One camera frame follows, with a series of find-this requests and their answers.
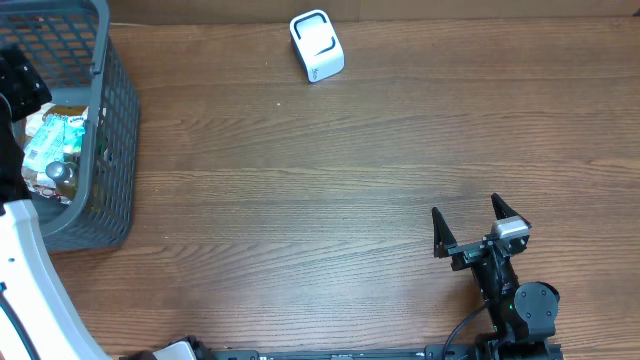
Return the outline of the green white tissue pack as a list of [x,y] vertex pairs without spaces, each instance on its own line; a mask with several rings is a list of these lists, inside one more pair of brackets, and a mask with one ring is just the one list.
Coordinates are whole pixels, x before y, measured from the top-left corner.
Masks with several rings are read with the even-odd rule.
[[52,113],[24,149],[23,166],[35,172],[44,172],[55,161],[65,162],[82,149],[85,118]]

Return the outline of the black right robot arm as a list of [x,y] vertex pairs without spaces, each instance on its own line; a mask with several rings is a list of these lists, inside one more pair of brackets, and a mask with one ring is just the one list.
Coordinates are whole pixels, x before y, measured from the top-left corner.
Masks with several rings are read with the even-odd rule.
[[[454,271],[469,269],[482,294],[483,304],[464,318],[442,345],[428,345],[427,359],[554,360],[563,353],[548,339],[556,334],[558,290],[546,282],[521,283],[512,257],[527,249],[531,223],[498,194],[491,195],[496,216],[481,240],[460,245],[442,213],[431,210],[434,256],[449,258]],[[472,344],[456,345],[458,333],[486,311],[493,331],[476,336]]]

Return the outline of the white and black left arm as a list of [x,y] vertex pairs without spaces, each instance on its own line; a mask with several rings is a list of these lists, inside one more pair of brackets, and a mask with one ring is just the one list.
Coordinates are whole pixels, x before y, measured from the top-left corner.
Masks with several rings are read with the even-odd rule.
[[14,123],[51,93],[18,45],[1,48],[1,357],[106,359],[56,273],[21,174]]

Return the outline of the brown patterned snack packet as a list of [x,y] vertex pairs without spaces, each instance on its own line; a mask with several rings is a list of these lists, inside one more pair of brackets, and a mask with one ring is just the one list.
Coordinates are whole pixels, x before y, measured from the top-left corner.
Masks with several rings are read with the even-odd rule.
[[56,183],[44,172],[37,172],[28,167],[23,167],[21,174],[31,192],[46,199],[57,200],[64,205],[71,204],[71,200],[59,191]]

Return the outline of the clear bottle yellow liquid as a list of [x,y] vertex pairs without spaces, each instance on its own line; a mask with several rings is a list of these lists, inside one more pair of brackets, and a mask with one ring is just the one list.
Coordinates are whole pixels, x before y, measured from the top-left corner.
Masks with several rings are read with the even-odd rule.
[[73,200],[78,189],[78,167],[74,162],[54,161],[46,166],[46,175],[56,185],[56,191],[65,198]]

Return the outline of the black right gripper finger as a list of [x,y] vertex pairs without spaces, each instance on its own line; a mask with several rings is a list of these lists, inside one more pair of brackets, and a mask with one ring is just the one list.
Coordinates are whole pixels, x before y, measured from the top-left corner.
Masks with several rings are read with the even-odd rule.
[[518,216],[518,213],[511,208],[499,194],[493,193],[491,195],[491,202],[497,220]]
[[432,208],[431,214],[434,227],[434,256],[449,257],[449,251],[458,245],[457,240],[437,207]]

